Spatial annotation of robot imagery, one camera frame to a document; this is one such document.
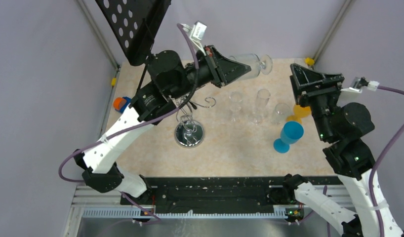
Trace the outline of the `clear wine glass front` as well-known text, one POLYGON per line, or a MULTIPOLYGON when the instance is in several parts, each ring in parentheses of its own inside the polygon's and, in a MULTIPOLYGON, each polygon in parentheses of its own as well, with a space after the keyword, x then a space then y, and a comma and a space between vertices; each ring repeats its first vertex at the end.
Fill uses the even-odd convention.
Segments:
POLYGON ((260 89, 257 92, 255 104, 251 114, 249 114, 249 121, 252 124, 258 125, 263 122, 266 117, 266 107, 270 100, 271 94, 267 89, 260 89))

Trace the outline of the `blue wine glass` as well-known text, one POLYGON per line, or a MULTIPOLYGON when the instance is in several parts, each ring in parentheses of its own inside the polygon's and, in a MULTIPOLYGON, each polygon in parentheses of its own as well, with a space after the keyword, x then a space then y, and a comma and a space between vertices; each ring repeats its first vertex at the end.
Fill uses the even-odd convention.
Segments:
POLYGON ((304 135, 303 126, 296 121, 288 121, 284 124, 280 137, 273 142, 273 147, 278 153, 287 153, 290 145, 295 144, 304 135))

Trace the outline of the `yellow wine glass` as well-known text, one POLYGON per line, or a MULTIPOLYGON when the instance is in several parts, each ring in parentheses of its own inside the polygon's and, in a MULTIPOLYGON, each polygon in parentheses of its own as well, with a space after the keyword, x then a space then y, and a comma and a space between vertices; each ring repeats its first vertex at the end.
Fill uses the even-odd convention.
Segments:
POLYGON ((293 111, 292 115, 289 115, 286 118, 286 120, 285 120, 286 122, 295 121, 299 124, 302 124, 302 119, 311 115, 311 109, 308 106, 301 107, 301 106, 295 104, 293 106, 292 111, 293 111))

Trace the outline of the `clear patterned short glass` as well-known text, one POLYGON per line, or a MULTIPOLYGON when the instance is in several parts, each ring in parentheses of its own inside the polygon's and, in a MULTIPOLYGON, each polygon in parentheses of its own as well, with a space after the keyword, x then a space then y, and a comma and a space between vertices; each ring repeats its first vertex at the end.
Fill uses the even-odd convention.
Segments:
POLYGON ((285 103, 277 103, 271 115, 271 123, 279 124, 283 122, 289 114, 289 105, 285 103))

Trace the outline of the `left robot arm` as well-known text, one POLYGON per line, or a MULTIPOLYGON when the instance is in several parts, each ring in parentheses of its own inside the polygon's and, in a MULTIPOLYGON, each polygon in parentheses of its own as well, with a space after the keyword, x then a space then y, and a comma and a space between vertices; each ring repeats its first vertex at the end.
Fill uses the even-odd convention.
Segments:
POLYGON ((178 110, 175 99, 187 103, 195 91, 208 83, 221 88, 250 72, 249 65, 226 58, 208 45, 195 53, 195 61, 183 65, 179 54, 165 50, 146 62, 150 82, 138 89, 122 115, 93 147, 74 152, 87 186, 100 192, 113 190, 132 196, 139 204, 151 198, 142 175, 122 173, 119 156, 143 133, 178 110))

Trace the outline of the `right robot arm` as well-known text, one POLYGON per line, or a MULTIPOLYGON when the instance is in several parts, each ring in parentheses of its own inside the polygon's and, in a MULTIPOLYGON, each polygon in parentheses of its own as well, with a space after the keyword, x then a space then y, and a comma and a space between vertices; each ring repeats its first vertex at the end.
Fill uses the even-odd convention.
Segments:
POLYGON ((296 63, 290 69, 295 103, 311 109, 319 139, 329 143, 323 149, 325 158, 355 209, 343 208, 307 178, 291 174, 284 177, 281 188, 270 192, 272 203, 304 204, 343 237, 404 237, 379 185, 379 160, 362 141, 375 128, 369 110, 357 102, 338 106, 344 92, 342 74, 324 74, 296 63))

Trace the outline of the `clear smooth wine glass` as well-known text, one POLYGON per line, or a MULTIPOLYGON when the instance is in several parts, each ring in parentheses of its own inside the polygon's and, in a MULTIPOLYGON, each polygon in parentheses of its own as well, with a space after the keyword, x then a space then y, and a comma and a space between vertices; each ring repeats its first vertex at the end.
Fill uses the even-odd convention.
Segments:
POLYGON ((242 114, 242 101, 243 96, 241 92, 233 91, 230 96, 230 121, 238 122, 240 121, 242 114))

